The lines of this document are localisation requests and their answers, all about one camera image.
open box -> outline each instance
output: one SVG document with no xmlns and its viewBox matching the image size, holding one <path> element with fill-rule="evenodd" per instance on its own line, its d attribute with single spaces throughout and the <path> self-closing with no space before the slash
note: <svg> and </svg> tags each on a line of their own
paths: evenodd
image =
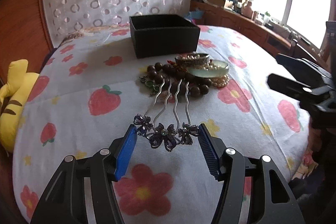
<svg viewBox="0 0 336 224">
<path fill-rule="evenodd" d="M 207 0 L 207 2 L 224 8 L 231 8 L 233 5 L 233 1 L 230 0 Z"/>
<path fill-rule="evenodd" d="M 194 52 L 201 31 L 179 15 L 131 16 L 130 27 L 137 58 Z"/>
</svg>

wooden bead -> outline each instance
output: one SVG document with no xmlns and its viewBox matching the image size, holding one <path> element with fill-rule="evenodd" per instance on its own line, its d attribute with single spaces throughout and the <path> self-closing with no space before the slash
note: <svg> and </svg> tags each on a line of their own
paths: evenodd
<svg viewBox="0 0 336 224">
<path fill-rule="evenodd" d="M 209 93 L 209 87 L 207 85 L 201 85 L 199 89 L 202 95 L 206 95 Z"/>
<path fill-rule="evenodd" d="M 195 77 L 195 82 L 199 85 L 204 85 L 204 78 L 202 77 Z"/>
<path fill-rule="evenodd" d="M 168 81 L 168 79 L 166 79 L 165 84 L 162 87 L 162 90 L 168 90 L 168 88 L 169 88 L 169 81 Z"/>
<path fill-rule="evenodd" d="M 184 79 L 184 77 L 185 77 L 185 73 L 184 72 L 179 71 L 179 72 L 176 73 L 176 79 L 177 80 Z"/>
<path fill-rule="evenodd" d="M 155 67 L 154 67 L 153 65 L 149 65 L 149 66 L 147 67 L 147 72 L 150 72 L 150 71 L 152 71 L 152 70 L 155 70 Z"/>
<path fill-rule="evenodd" d="M 157 72 L 155 70 L 151 70 L 149 73 L 148 73 L 148 77 L 149 79 L 153 80 L 155 78 L 155 76 L 157 76 Z"/>
<path fill-rule="evenodd" d="M 169 64 L 163 65 L 162 70 L 163 70 L 163 72 L 165 72 L 166 74 L 168 74 L 169 70 L 170 70 L 170 65 Z"/>
<path fill-rule="evenodd" d="M 157 85 L 161 85 L 162 82 L 163 82 L 163 77 L 162 77 L 162 75 L 156 75 L 156 76 L 154 77 L 154 81 L 155 81 L 155 83 L 156 83 Z"/>
<path fill-rule="evenodd" d="M 176 91 L 177 91 L 177 86 L 178 86 L 178 83 L 176 83 L 176 82 L 174 82 L 174 83 L 171 84 L 170 92 L 171 92 L 172 94 L 175 94 L 175 93 L 176 93 Z"/>
<path fill-rule="evenodd" d="M 180 96 L 184 96 L 185 95 L 185 83 L 182 82 L 181 85 L 180 85 L 180 92 L 178 93 Z"/>
<path fill-rule="evenodd" d="M 209 79 L 209 78 L 205 78 L 204 80 L 203 80 L 203 82 L 204 82 L 204 84 L 205 85 L 207 85 L 208 87 L 210 87 L 211 86 L 211 79 Z"/>
<path fill-rule="evenodd" d="M 199 97 L 201 95 L 200 88 L 197 86 L 193 86 L 190 90 L 190 93 L 192 97 Z"/>
<path fill-rule="evenodd" d="M 175 69 L 173 67 L 170 67 L 170 69 L 169 69 L 169 75 L 175 77 L 176 73 L 177 73 L 177 69 Z"/>
<path fill-rule="evenodd" d="M 194 80 L 195 80 L 195 76 L 191 75 L 190 73 L 187 73 L 187 74 L 185 75 L 185 80 L 186 80 L 187 82 L 189 82 L 189 83 L 193 83 Z"/>
<path fill-rule="evenodd" d="M 162 64 L 160 62 L 155 63 L 155 70 L 160 71 L 162 69 Z"/>
</svg>

wooden dresser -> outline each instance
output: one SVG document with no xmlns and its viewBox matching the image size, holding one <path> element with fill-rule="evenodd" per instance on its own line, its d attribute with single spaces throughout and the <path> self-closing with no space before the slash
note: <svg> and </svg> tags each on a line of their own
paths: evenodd
<svg viewBox="0 0 336 224">
<path fill-rule="evenodd" d="M 303 43 L 291 43 L 277 33 L 240 14 L 192 0 L 190 11 L 197 9 L 204 11 L 202 19 L 196 20 L 197 24 L 231 28 L 251 39 L 274 57 L 282 53 L 295 58 L 306 58 L 325 70 L 329 70 L 327 64 Z"/>
<path fill-rule="evenodd" d="M 27 59 L 28 72 L 40 72 L 53 49 L 42 0 L 0 0 L 0 86 L 12 61 Z"/>
</svg>

bottle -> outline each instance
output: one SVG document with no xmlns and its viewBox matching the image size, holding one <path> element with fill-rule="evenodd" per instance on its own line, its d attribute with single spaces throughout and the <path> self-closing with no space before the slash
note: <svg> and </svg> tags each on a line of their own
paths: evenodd
<svg viewBox="0 0 336 224">
<path fill-rule="evenodd" d="M 241 14 L 245 17 L 252 19 L 253 10 L 252 10 L 252 1 L 245 3 L 241 9 Z"/>
</svg>

bedsheet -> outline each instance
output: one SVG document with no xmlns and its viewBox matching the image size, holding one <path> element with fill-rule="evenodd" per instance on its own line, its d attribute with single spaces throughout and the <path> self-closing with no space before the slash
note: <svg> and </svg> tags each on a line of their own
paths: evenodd
<svg viewBox="0 0 336 224">
<path fill-rule="evenodd" d="M 230 64 L 225 88 L 190 98 L 192 123 L 245 156 L 267 154 L 289 180 L 307 146 L 307 112 L 298 102 L 268 88 L 267 76 L 292 78 L 257 44 L 227 28 L 200 26 L 198 52 Z M 85 29 L 53 54 L 23 110 L 13 156 L 13 187 L 22 215 L 30 221 L 48 181 L 67 155 L 90 157 L 123 136 L 138 113 L 152 104 L 139 81 L 146 67 L 173 55 L 136 59 L 129 25 Z M 113 91 L 104 93 L 103 85 Z M 175 122 L 174 99 L 158 122 Z M 155 116 L 163 99 L 150 111 Z M 177 107 L 186 121 L 184 103 Z M 251 180 L 246 178 L 240 223 L 246 223 Z M 126 224 L 210 223 L 221 193 L 207 168 L 197 138 L 168 153 L 138 138 L 126 175 L 114 183 Z M 89 223 L 95 223 L 89 179 L 85 180 Z"/>
</svg>

